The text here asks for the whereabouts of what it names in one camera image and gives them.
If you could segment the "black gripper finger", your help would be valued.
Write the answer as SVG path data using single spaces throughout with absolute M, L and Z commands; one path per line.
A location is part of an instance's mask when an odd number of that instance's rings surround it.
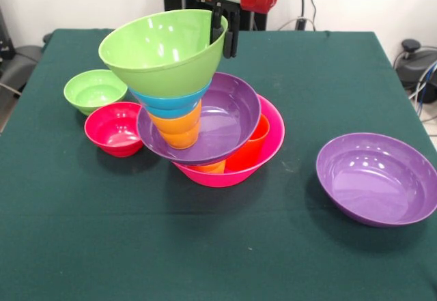
M 213 44 L 222 34 L 221 17 L 222 7 L 220 2 L 214 3 L 212 6 L 211 22 L 210 22 L 210 43 Z
M 223 55 L 226 59 L 236 56 L 238 47 L 238 34 L 240 30 L 240 8 L 239 7 L 225 7 L 226 19 L 228 28 L 225 33 L 225 43 Z

